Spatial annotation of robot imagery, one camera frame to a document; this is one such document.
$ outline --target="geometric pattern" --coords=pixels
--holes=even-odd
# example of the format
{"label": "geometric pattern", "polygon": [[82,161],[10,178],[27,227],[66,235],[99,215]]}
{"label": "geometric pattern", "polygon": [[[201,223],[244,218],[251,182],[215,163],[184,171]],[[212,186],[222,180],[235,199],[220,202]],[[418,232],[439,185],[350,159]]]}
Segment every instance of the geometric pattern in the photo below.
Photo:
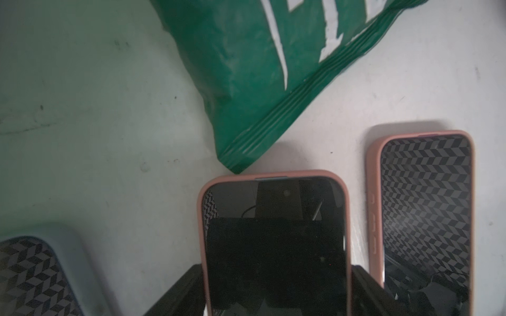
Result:
{"label": "geometric pattern", "polygon": [[81,315],[55,254],[42,240],[0,242],[0,315]]}
{"label": "geometric pattern", "polygon": [[204,196],[202,219],[204,220],[204,236],[207,240],[207,229],[209,228],[209,221],[212,218],[218,217],[218,210],[216,209],[215,200],[211,191],[208,191]]}
{"label": "geometric pattern", "polygon": [[381,154],[381,175],[385,250],[427,277],[442,272],[468,288],[468,140],[460,135],[392,140]]}

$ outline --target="white surface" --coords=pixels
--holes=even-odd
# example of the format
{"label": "white surface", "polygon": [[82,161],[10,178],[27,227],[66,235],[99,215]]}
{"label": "white surface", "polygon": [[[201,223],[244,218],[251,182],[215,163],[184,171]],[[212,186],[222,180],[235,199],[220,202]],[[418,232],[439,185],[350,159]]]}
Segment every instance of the white surface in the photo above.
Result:
{"label": "white surface", "polygon": [[[505,52],[503,0],[431,0],[406,11],[246,172],[341,176],[352,260],[367,267],[366,146],[389,133],[468,131],[476,314],[504,315]],[[0,120],[1,231],[41,221],[76,229],[116,313],[141,315],[200,262],[196,196],[229,172],[149,2],[1,2]],[[413,121],[422,122],[373,127]]]}

